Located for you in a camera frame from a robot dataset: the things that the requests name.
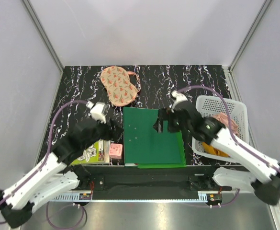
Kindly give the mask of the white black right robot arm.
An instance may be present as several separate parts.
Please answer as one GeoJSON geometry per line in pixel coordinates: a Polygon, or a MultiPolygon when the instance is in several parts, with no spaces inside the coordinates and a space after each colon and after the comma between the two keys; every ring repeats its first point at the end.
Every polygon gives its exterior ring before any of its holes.
{"type": "Polygon", "coordinates": [[[257,151],[230,133],[230,130],[213,117],[202,117],[189,101],[176,104],[174,109],[163,108],[157,113],[153,128],[163,132],[163,123],[168,122],[168,132],[188,131],[196,140],[226,153],[243,165],[247,171],[232,171],[224,167],[204,177],[205,187],[214,190],[229,186],[253,192],[268,205],[280,200],[280,162],[257,151]]]}

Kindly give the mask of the pink floral mesh laundry bag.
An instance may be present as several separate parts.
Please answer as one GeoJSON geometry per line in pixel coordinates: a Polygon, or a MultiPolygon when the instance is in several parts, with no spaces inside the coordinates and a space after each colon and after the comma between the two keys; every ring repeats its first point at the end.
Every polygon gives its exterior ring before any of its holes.
{"type": "Polygon", "coordinates": [[[116,107],[131,104],[141,90],[139,75],[119,66],[104,69],[100,80],[107,91],[111,105],[116,107]]]}

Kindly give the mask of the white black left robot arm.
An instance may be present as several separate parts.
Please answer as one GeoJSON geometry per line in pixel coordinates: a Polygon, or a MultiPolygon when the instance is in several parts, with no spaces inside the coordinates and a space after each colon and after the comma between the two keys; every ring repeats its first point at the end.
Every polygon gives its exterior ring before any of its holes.
{"type": "Polygon", "coordinates": [[[99,140],[116,140],[123,128],[87,119],[77,123],[58,140],[48,155],[10,188],[0,190],[0,212],[12,229],[26,223],[41,206],[63,192],[90,186],[90,173],[71,163],[99,140]]]}

